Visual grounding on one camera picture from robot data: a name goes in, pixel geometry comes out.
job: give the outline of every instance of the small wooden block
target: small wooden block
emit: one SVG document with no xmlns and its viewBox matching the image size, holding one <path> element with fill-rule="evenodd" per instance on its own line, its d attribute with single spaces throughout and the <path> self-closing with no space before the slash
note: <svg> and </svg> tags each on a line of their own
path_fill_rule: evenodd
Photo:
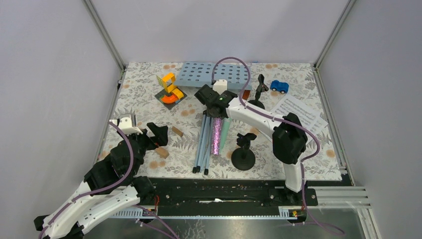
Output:
<svg viewBox="0 0 422 239">
<path fill-rule="evenodd" d="M 176 133 L 176 134 L 178 134 L 180 137 L 182 137 L 183 136 L 183 132 L 181 132 L 178 128 L 176 128 L 176 127 L 172 127 L 172 131 L 174 132 L 174 133 Z"/>
<path fill-rule="evenodd" d="M 169 156 L 169 152 L 162 147 L 158 147 L 155 149 L 155 152 L 157 152 L 160 155 L 160 158 L 167 158 Z"/>
<path fill-rule="evenodd" d="M 245 90 L 242 95 L 242 99 L 247 100 L 249 98 L 250 91 Z"/>
</svg>

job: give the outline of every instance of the black figurine stand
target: black figurine stand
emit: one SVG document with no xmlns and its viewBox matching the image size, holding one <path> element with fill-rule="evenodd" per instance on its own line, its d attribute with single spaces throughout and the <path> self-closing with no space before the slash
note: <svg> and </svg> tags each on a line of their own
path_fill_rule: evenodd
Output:
<svg viewBox="0 0 422 239">
<path fill-rule="evenodd" d="M 251 140 L 256 139 L 256 135 L 253 133 L 245 135 L 238 133 L 237 137 L 237 145 L 240 148 L 236 149 L 231 155 L 231 163 L 235 168 L 246 171 L 255 165 L 255 154 L 249 148 Z"/>
<path fill-rule="evenodd" d="M 261 109 L 265 109 L 264 104 L 259 101 L 259 98 L 261 98 L 261 93 L 262 92 L 265 92 L 265 91 L 268 91 L 268 86 L 266 86 L 264 84 L 264 76 L 262 74 L 259 74 L 259 76 L 258 76 L 258 82 L 259 82 L 259 85 L 256 88 L 255 99 L 254 100 L 250 100 L 248 102 L 250 104 L 254 105 L 254 106 L 258 106 Z"/>
</svg>

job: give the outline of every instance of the cable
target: cable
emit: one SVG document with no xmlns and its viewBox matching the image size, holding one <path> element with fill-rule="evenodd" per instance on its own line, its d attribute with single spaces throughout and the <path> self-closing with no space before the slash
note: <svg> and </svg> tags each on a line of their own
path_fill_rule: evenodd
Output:
<svg viewBox="0 0 422 239">
<path fill-rule="evenodd" d="M 160 197 L 158 196 L 158 195 L 155 195 L 155 197 L 154 197 L 154 201 L 155 201 L 155 203 L 154 203 L 154 205 L 155 205 L 155 212 L 157 213 L 158 211 L 157 211 L 157 206 L 158 206 L 158 204 L 160 203 Z"/>
<path fill-rule="evenodd" d="M 156 219 L 158 219 L 165 227 L 167 227 L 167 229 L 174 235 L 174 237 L 176 239 L 180 239 L 180 237 L 171 229 L 171 227 L 169 227 L 169 225 L 167 225 L 167 223 L 165 223 L 159 216 L 157 216 L 155 213 L 148 211 L 148 209 L 144 208 L 143 206 L 140 205 L 133 205 L 134 207 L 140 208 L 142 209 L 144 212 L 152 215 L 153 217 L 155 217 Z"/>
<path fill-rule="evenodd" d="M 236 61 L 238 61 L 238 62 L 242 63 L 242 64 L 245 66 L 246 70 L 248 71 L 248 81 L 246 82 L 246 84 L 245 84 L 245 86 L 244 86 L 244 87 L 246 87 L 246 86 L 248 85 L 248 83 L 249 83 L 249 80 L 250 80 L 250 71 L 249 71 L 249 68 L 246 66 L 246 64 L 245 64 L 242 60 L 240 60 L 240 59 L 239 59 L 239 58 L 237 58 L 237 57 L 233 57 L 233 56 L 225 57 L 225 58 L 223 58 L 223 59 L 221 59 L 221 60 L 217 61 L 217 63 L 216 63 L 216 64 L 214 65 L 214 67 L 212 68 L 212 72 L 211 72 L 211 85 L 213 85 L 213 84 L 215 83 L 215 80 L 214 80 L 215 68 L 217 67 L 217 65 L 218 65 L 218 64 L 220 64 L 221 62 L 223 62 L 223 61 L 225 61 L 225 60 L 228 60 L 228 59 L 233 59 L 233 60 L 236 60 Z"/>
<path fill-rule="evenodd" d="M 245 83 L 245 85 L 243 85 L 243 87 L 242 87 L 242 89 L 240 90 L 240 93 L 239 93 L 239 101 L 240 101 L 240 103 L 245 107 L 245 108 L 247 108 L 247 109 L 249 109 L 249 110 L 251 110 L 252 112 L 254 112 L 254 113 L 257 113 L 258 115 L 260 115 L 260 116 L 264 116 L 264 117 L 266 117 L 266 118 L 268 118 L 268 119 L 270 119 L 270 120 L 276 120 L 276 121 L 279 121 L 279 122 L 282 122 L 282 123 L 286 123 L 286 124 L 289 124 L 289 125 L 291 125 L 291 126 L 294 126 L 294 127 L 296 127 L 296 128 L 298 128 L 298 129 L 300 129 L 300 130 L 303 130 L 304 132 L 306 132 L 309 136 L 311 136 L 312 137 L 312 139 L 315 141 L 315 143 L 316 143 L 316 151 L 313 153 L 313 154 L 311 154 L 311 155 L 308 155 L 308 156 L 306 156 L 305 158 L 303 158 L 302 160 L 300 160 L 300 164 L 301 164 L 301 173 L 302 173 L 302 201 L 303 201 L 303 204 L 304 204 L 304 206 L 305 206 L 305 209 L 306 209 L 306 211 L 307 211 L 307 214 L 310 216 L 310 218 L 312 218 L 312 220 L 315 222 L 315 224 L 317 224 L 318 226 L 320 226 L 322 229 L 324 229 L 325 231 L 327 231 L 327 232 L 329 232 L 329 233 L 331 233 L 331 234 L 333 234 L 333 235 L 336 235 L 336 236 L 345 236 L 346 235 L 346 232 L 345 231 L 343 231 L 341 228 L 338 228 L 337 226 L 335 226 L 335 225 L 331 225 L 331 224 L 326 224 L 326 223 L 324 223 L 324 224 L 322 224 L 322 223 L 319 223 L 317 220 L 315 220 L 315 218 L 312 216 L 312 214 L 309 212 L 309 210 L 308 210 L 308 206 L 306 205 L 306 199 L 305 199 L 305 168 L 304 168 L 304 165 L 303 165 L 303 162 L 305 161 L 305 160 L 308 160 L 308 159 L 310 159 L 310 158 L 312 158 L 312 157 L 314 157 L 315 155 L 317 155 L 318 153 L 319 153 L 319 150 L 320 150 L 320 148 L 321 148 L 321 146 L 320 146 L 320 144 L 319 144 L 319 141 L 318 141 L 318 139 L 317 139 L 317 137 L 315 137 L 315 135 L 314 134 L 312 134 L 309 130 L 307 130 L 306 128 L 304 128 L 304 127 L 302 127 L 302 126 L 300 126 L 300 125 L 298 125 L 298 124 L 295 124 L 295 123 L 293 123 L 293 122 L 290 122 L 290 121 L 287 121 L 287 120 L 285 120 L 285 119 L 280 119 L 280 118 L 273 118 L 272 116 L 270 116 L 270 115 L 267 115 L 266 113 L 263 113 L 263 112 L 260 112 L 260 111 L 258 111 L 258 110 L 256 110 L 256 109 L 254 109 L 254 108 L 252 108 L 252 107 L 250 107 L 250 106 L 248 106 L 248 105 L 246 105 L 246 103 L 243 101 L 243 99 L 242 99 L 242 95 L 243 95 L 243 92 L 245 91 L 245 89 L 246 89 L 246 87 L 247 87 L 247 85 L 249 84 L 249 81 L 250 81 L 250 79 L 251 79 L 251 73 L 250 73 L 250 70 L 249 70 L 249 67 L 246 65 L 246 63 L 244 63 L 242 60 L 240 60 L 239 58 L 236 58 L 236 57 L 225 57 L 225 58 L 223 58 L 223 59 L 221 59 L 221 60 L 219 60 L 215 65 L 214 65 L 214 67 L 213 67 L 213 69 L 212 69 L 212 75 L 211 75 L 211 81 L 213 81 L 214 80 L 214 69 L 216 68 L 216 66 L 220 63 L 220 62 L 222 62 L 222 61 L 224 61 L 224 60 L 227 60 L 227 59 L 234 59 L 234 60 L 237 60 L 238 62 L 240 62 L 245 68 L 246 68 L 246 71 L 248 72 L 248 79 L 247 79 L 247 81 L 246 81 L 246 83 Z M 332 228 L 336 228 L 336 229 L 338 229 L 339 231 L 340 231 L 340 233 L 338 233 L 338 232 L 334 232 L 334 231 L 332 231 L 332 230 L 329 230 L 327 227 L 325 227 L 324 225 L 330 225 L 330 227 L 332 227 Z"/>
<path fill-rule="evenodd" d="M 119 180 L 117 180 L 115 183 L 103 187 L 103 188 L 99 188 L 90 192 L 86 192 L 86 193 L 82 193 L 77 195 L 76 197 L 74 197 L 71 201 L 71 203 L 67 203 L 65 204 L 57 213 L 56 215 L 53 216 L 53 218 L 48 222 L 47 226 L 45 228 L 43 228 L 43 230 L 41 231 L 41 233 L 38 236 L 38 239 L 42 239 L 42 236 L 44 234 L 44 232 L 51 226 L 51 224 L 54 223 L 54 221 L 56 220 L 56 218 L 62 214 L 62 212 L 68 208 L 71 204 L 75 203 L 76 200 L 78 200 L 81 197 L 84 197 L 86 195 L 91 195 L 91 194 L 95 194 L 95 193 L 100 193 L 103 191 L 106 191 L 108 189 L 111 189 L 115 186 L 118 186 L 121 182 L 123 182 L 130 174 L 130 172 L 132 171 L 132 167 L 133 167 L 133 149 L 132 149 L 132 145 L 130 145 L 129 139 L 126 137 L 126 135 L 123 133 L 123 131 L 121 131 L 121 129 L 119 127 L 117 127 L 115 124 L 108 122 L 109 125 L 113 126 L 117 132 L 120 134 L 120 136 L 123 138 L 124 142 L 126 143 L 127 147 L 129 148 L 129 155 L 130 155 L 130 162 L 129 162 L 129 167 L 127 168 L 126 173 L 123 175 L 123 177 L 121 177 Z"/>
<path fill-rule="evenodd" d="M 151 228 L 151 229 L 153 229 L 153 230 L 156 230 L 156 231 L 157 231 L 157 232 L 159 232 L 159 233 L 162 233 L 162 234 L 164 234 L 164 235 L 168 236 L 168 237 L 169 237 L 169 238 L 171 238 L 171 239 L 176 239 L 175 237 L 171 236 L 171 235 L 170 235 L 170 234 L 168 234 L 167 232 L 165 232 L 165 231 L 163 231 L 163 230 L 161 230 L 161 229 L 158 229 L 158 228 L 156 228 L 156 227 L 154 227 L 154 226 L 148 225 L 147 223 L 140 222 L 140 224 L 141 224 L 141 227 L 142 227 L 142 226 L 149 227 L 149 228 Z"/>
</svg>

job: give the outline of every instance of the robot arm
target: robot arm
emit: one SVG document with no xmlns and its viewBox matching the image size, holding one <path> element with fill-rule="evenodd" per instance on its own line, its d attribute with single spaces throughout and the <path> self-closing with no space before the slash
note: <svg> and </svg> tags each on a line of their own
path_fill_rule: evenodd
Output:
<svg viewBox="0 0 422 239">
<path fill-rule="evenodd" d="M 147 130 L 140 130 L 136 127 L 134 115 L 124 115 L 120 119 L 111 120 L 124 134 L 127 134 L 133 151 L 133 166 L 129 175 L 118 185 L 108 190 L 95 194 L 86 195 L 80 198 L 77 196 L 83 193 L 102 189 L 115 184 L 128 171 L 130 165 L 129 149 L 125 141 L 121 141 L 104 160 L 94 164 L 92 169 L 84 176 L 73 195 L 54 213 L 48 216 L 39 216 L 34 220 L 38 231 L 44 231 L 44 238 L 77 238 L 89 232 L 95 225 L 106 219 L 124 207 L 128 207 L 147 198 L 151 198 L 152 184 L 144 177 L 134 176 L 140 165 L 144 163 L 144 156 L 147 150 L 156 149 L 158 146 L 165 146 L 168 142 L 168 127 L 158 127 L 154 123 L 147 126 L 155 136 L 148 137 Z M 115 190 L 117 187 L 127 186 L 122 195 L 114 196 L 96 205 Z"/>
<path fill-rule="evenodd" d="M 285 169 L 286 187 L 296 193 L 302 190 L 302 174 L 298 158 L 305 151 L 308 140 L 302 130 L 252 112 L 240 103 L 235 93 L 230 91 L 219 94 L 208 85 L 204 85 L 197 91 L 195 97 L 206 105 L 209 116 L 243 121 L 271 137 L 273 153 L 283 163 Z M 275 118 L 282 117 L 251 104 L 248 106 Z M 298 117 L 293 113 L 283 118 L 301 125 Z"/>
</svg>

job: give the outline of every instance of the gray wall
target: gray wall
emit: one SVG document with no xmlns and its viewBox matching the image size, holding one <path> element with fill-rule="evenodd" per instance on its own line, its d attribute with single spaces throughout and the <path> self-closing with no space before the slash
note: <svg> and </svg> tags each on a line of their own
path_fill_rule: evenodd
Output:
<svg viewBox="0 0 422 239">
<path fill-rule="evenodd" d="M 347 0 L 94 0 L 125 62 L 314 62 Z"/>
<path fill-rule="evenodd" d="M 0 1 L 0 238 L 37 238 L 90 169 L 119 70 L 82 1 Z"/>
<path fill-rule="evenodd" d="M 358 1 L 321 67 L 384 239 L 422 238 L 422 1 Z"/>
</svg>

